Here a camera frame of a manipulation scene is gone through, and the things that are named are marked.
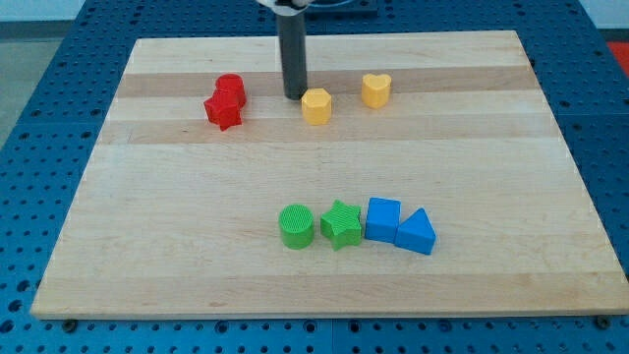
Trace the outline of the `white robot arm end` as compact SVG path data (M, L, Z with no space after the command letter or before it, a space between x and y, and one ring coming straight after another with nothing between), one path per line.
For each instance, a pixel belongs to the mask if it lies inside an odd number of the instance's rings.
M292 17L303 13L314 0L257 0L257 2L270 9L275 15Z

